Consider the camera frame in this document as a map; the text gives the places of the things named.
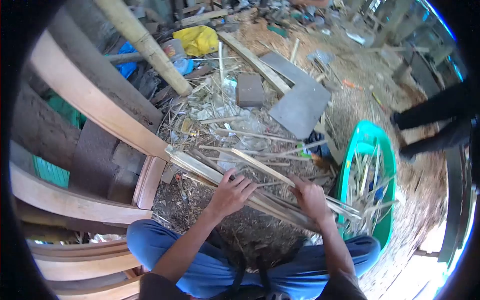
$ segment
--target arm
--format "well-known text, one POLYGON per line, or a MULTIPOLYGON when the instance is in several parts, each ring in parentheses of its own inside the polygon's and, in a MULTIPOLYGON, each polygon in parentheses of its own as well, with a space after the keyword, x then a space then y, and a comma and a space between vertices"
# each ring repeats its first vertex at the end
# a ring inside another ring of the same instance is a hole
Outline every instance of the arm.
POLYGON ((295 188, 290 191, 297 197, 302 210, 311 217, 322 234, 329 275, 343 271, 355 276, 355 267, 348 248, 338 233, 332 211, 328 208, 324 190, 308 180, 290 176, 295 188))
POLYGON ((159 274, 176 284, 193 262, 213 228, 224 217, 244 206, 248 196, 257 188, 257 184, 243 175, 229 182, 228 179, 235 172, 234 168, 225 172, 212 200, 197 222, 162 255, 152 273, 159 274))

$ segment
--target dirt floor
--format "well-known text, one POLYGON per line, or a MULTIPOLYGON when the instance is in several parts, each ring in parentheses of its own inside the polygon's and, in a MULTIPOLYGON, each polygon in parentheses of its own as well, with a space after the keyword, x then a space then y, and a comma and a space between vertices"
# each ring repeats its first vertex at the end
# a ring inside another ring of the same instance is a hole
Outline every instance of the dirt floor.
MULTIPOLYGON (((290 36, 287 40, 267 30, 264 20, 254 24, 252 18, 255 14, 253 9, 238 15, 241 25, 240 31, 236 34, 237 39, 257 55, 269 51, 259 43, 262 41, 285 57, 289 57, 295 38, 299 38, 300 47, 296 63, 306 72, 312 68, 311 63, 306 59, 307 54, 316 49, 334 54, 358 50, 359 44, 347 37, 346 30, 360 35, 365 34, 361 26, 356 27, 335 19, 330 28, 330 36, 320 31, 308 34, 305 29, 294 26, 289 31, 290 36)), ((228 54, 236 56, 232 50, 228 54)), ((432 125, 396 134, 389 121, 392 110, 403 111, 426 100, 425 93, 413 80, 402 86, 393 82, 392 72, 400 62, 401 58, 385 47, 381 53, 337 56, 329 64, 333 71, 328 79, 334 82, 339 90, 332 93, 332 105, 326 109, 325 113, 334 128, 334 130, 331 128, 328 130, 339 149, 347 147, 351 132, 360 120, 370 120, 383 128, 390 137, 396 153, 401 144, 411 143, 435 133, 436 128, 432 125), (344 79, 356 86, 361 86, 362 89, 342 85, 339 81, 344 79), (370 89, 387 107, 386 113, 374 101, 370 89)), ((252 71, 249 66, 242 67, 241 70, 252 71)), ((273 104, 277 101, 277 97, 273 95, 269 100, 273 104)), ((291 138, 287 131, 280 128, 278 124, 275 125, 275 122, 267 117, 267 109, 268 107, 264 107, 261 111, 253 113, 269 126, 270 132, 291 138)), ((161 132, 161 134, 169 136, 168 132, 161 132)), ((195 145, 206 143, 214 146, 221 145, 219 141, 214 141, 210 137, 205 137, 201 143, 197 141, 195 145)), ((291 144, 269 142, 272 152, 292 147, 291 144)), ((217 155, 215 151, 209 154, 209 156, 217 155)), ((290 161, 290 163, 291 166, 288 168, 274 167, 274 169, 283 174, 293 172, 304 176, 320 172, 312 162, 290 161)), ((422 243, 427 232, 441 222, 446 211, 446 169, 442 153, 417 155, 414 164, 401 161, 397 157, 396 163, 396 198, 401 201, 401 204, 396 205, 394 209, 393 234, 379 262, 360 278, 360 287, 371 300, 379 299, 387 291, 407 264, 412 252, 422 243)), ((262 173, 248 169, 245 172, 247 176, 258 182, 272 181, 262 173)), ((178 233, 188 230, 212 195, 212 190, 191 180, 183 180, 183 186, 189 198, 188 203, 182 201, 175 180, 170 185, 161 183, 154 203, 154 218, 178 233), (160 220, 158 216, 170 223, 160 220)), ((293 196, 287 191, 285 185, 270 186, 267 190, 293 200, 293 196)), ((268 253, 266 258, 270 265, 274 265, 298 238, 313 235, 312 232, 285 224, 249 207, 227 217, 219 224, 218 230, 227 243, 244 253, 248 267, 252 270, 256 268, 254 261, 259 253, 268 253)))

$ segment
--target hand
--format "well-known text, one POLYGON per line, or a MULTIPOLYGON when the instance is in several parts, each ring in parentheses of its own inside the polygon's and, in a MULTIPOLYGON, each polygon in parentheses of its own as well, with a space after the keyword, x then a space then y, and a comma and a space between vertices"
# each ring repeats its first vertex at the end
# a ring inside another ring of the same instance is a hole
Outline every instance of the hand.
POLYGON ((319 226, 334 220, 322 187, 292 174, 289 175, 289 178, 295 183, 295 187, 289 187, 288 189, 295 195, 301 209, 310 218, 315 220, 319 226))
POLYGON ((257 184, 245 176, 240 175, 232 182, 229 182, 231 175, 237 170, 231 168, 222 178, 212 200, 204 211, 211 213, 220 222, 223 218, 242 209, 248 196, 257 188, 257 184))

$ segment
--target green object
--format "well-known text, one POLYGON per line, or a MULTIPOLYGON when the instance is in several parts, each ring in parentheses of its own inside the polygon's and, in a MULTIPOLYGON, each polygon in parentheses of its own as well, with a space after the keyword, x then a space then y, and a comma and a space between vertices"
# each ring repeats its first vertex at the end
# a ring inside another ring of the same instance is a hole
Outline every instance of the green object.
POLYGON ((62 188, 68 188, 68 179, 70 178, 69 171, 57 167, 35 155, 32 155, 32 159, 35 175, 62 188))
POLYGON ((70 124, 80 129, 84 127, 84 124, 87 121, 86 116, 82 115, 53 90, 48 91, 46 101, 54 111, 68 120, 70 124))
POLYGON ((288 32, 286 29, 284 28, 278 28, 276 26, 273 26, 273 25, 267 25, 267 29, 270 30, 270 31, 273 31, 275 33, 278 33, 279 35, 283 36, 283 37, 287 37, 288 36, 288 32))
MULTIPOLYGON (((374 150, 377 144, 381 149, 381 158, 383 159, 384 165, 384 175, 382 175, 382 179, 389 178, 396 174, 395 154, 392 150, 392 145, 390 144, 387 134, 380 127, 376 126, 370 121, 360 121, 350 137, 350 143, 348 144, 345 158, 343 160, 337 194, 338 199, 341 202, 345 203, 347 200, 348 178, 355 149, 359 154, 376 155, 374 150)), ((383 202, 395 200, 395 189, 396 179, 393 177, 388 184, 383 202)), ((391 209, 385 209, 389 210, 387 215, 381 222, 377 223, 375 230, 373 231, 373 236, 380 242, 380 254, 383 253, 385 246, 388 244, 392 236, 393 209, 393 205, 391 206, 391 209)), ((338 222, 343 224, 345 222, 345 218, 343 216, 339 216, 338 222)), ((350 238, 344 235, 343 228, 340 228, 339 232, 344 239, 350 238)))

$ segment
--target person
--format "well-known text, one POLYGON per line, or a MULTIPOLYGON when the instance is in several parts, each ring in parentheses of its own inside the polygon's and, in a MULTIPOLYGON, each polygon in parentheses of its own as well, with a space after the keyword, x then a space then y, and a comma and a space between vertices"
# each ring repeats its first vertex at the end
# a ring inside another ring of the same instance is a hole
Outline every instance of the person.
POLYGON ((451 119, 434 136, 401 147, 398 154, 402 159, 413 163, 419 153, 465 145, 470 141, 472 127, 476 125, 475 114, 479 112, 479 104, 471 94, 468 81, 469 79, 466 79, 455 84, 402 113, 396 111, 392 113, 390 121, 400 130, 451 119))
MULTIPOLYGON (((153 220, 133 222, 127 230, 127 245, 150 272, 140 281, 140 300, 208 299, 226 293, 236 270, 220 249, 205 242, 226 216, 240 210, 257 185, 244 176, 229 182, 235 169, 228 170, 210 203, 196 223, 177 234, 153 220)), ((380 253, 378 240, 358 236, 343 241, 323 189, 308 180, 290 176, 291 192, 301 209, 313 220, 323 245, 303 246, 291 262, 267 270, 271 292, 290 299, 366 299, 357 277, 368 271, 380 253)), ((243 274, 240 288, 262 287, 260 274, 243 274)))

